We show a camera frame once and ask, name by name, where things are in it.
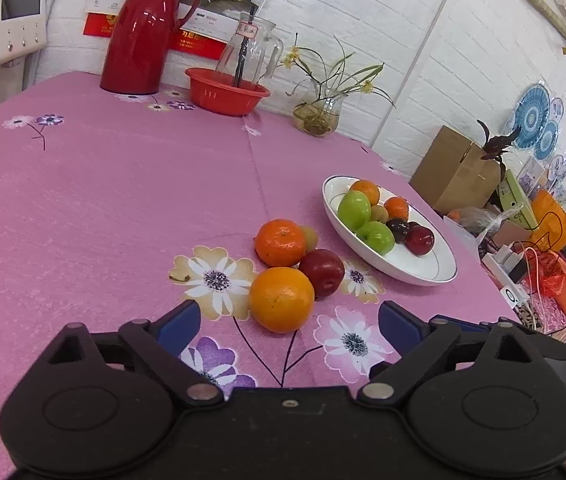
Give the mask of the red plum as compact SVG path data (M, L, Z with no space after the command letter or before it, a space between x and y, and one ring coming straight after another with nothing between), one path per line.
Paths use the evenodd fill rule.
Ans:
M317 298L331 296L345 276L345 266L338 255L327 249L315 249L301 258L298 270L306 275Z
M431 229L420 224L410 226L407 237L405 237L405 247L416 256L425 256L435 245L435 234Z

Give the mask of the dark cherry plum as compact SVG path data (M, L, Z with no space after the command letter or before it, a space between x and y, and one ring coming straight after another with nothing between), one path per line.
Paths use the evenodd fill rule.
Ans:
M389 219L386 222L386 226L390 229L391 233L393 233L397 244L403 244L405 242L411 229L409 222L400 218Z

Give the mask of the green apple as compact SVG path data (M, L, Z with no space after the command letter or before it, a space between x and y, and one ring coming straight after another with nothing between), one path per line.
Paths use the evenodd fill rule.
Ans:
M376 221L370 221L361 226L357 231L357 237L381 256L391 252L396 244L394 235L386 224Z
M337 218L351 232L357 232L371 220L371 203L368 197L360 191L347 192L338 205Z

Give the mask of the textured mandarin orange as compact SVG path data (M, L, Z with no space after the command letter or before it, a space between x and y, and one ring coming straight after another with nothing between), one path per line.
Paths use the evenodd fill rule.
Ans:
M403 197L393 196L388 198L388 200L384 203L384 208L387 211L389 220L409 220L409 203Z

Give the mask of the white ceramic plate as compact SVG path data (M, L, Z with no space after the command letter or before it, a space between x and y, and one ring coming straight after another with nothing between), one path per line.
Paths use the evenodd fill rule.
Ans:
M321 193L338 236L376 270L422 286L449 284L458 275L447 240L406 198L348 176L327 178Z

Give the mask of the large smooth orange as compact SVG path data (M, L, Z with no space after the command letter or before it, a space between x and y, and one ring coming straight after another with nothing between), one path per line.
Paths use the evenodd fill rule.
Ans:
M248 302L251 317L261 327L277 334L292 333L310 318L315 290L300 270L277 266L255 278Z

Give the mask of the white plastic bag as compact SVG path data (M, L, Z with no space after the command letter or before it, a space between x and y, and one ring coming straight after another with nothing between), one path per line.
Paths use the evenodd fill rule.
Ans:
M443 217L443 222L461 240L472 256L479 256L479 246L484 239L500 229L501 224L518 214L522 206L515 206L499 214L477 207L453 209Z

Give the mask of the small brown longan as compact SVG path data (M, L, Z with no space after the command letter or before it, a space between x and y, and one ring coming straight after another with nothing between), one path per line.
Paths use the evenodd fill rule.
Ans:
M301 226L301 232L304 234L306 252L312 252L318 246L318 234L311 226Z

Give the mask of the mandarin orange on table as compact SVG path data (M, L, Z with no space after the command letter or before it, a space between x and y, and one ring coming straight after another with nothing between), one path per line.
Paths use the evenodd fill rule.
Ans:
M295 222L275 219L259 229L254 246L266 266L296 266L306 253L306 237Z

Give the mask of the pink floral tablecloth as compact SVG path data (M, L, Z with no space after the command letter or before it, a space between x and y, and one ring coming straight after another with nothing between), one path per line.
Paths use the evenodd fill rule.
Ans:
M373 364L396 359L377 329L385 300L425 320L511 315L455 237L458 274L447 285L412 286L367 266L326 217L321 188L334 174L428 213L365 145L308 136L262 110L219 116L173 89L116 96L85 73L1 104L0 408L64 325L112 332L187 299L201 307L202 327L184 362L225 391L360 387ZM248 315L248 285L263 269L255 236L273 219L310 226L345 264L337 292L296 334L270 333ZM0 479L11 469L0 442Z

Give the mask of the brown cardboard box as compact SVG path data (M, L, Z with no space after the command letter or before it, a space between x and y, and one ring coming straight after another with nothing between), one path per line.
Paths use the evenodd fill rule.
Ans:
M463 134L442 126L410 179L410 185L440 214L482 208L500 184L501 168Z

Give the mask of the red plastic basket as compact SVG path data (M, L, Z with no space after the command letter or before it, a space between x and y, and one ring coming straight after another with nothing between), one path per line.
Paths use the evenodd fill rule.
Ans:
M190 67L185 74L190 78L191 101L203 110L220 115L247 116L270 95L270 91L260 84L242 82L236 87L230 75L217 70Z

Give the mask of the clear glass pitcher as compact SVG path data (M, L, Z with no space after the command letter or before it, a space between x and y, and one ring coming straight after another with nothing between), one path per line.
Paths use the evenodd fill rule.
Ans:
M274 35L274 22L242 12L234 35L225 46L216 72L229 84L260 84L270 79L283 52L283 41Z

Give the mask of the red thermos jug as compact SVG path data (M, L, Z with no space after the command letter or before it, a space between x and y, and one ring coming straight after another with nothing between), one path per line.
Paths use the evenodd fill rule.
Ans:
M179 18L180 0L126 0L108 44L100 88L141 96L157 92L170 35L192 18L200 3L193 0Z

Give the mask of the blue white wall plates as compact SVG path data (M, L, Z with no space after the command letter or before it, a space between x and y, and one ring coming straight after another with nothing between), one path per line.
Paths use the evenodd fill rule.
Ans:
M546 84L539 81L524 91L503 125L519 130L514 146L530 154L518 176L529 197L544 188L560 204L566 204L566 151L558 151L564 116L564 101L552 96Z

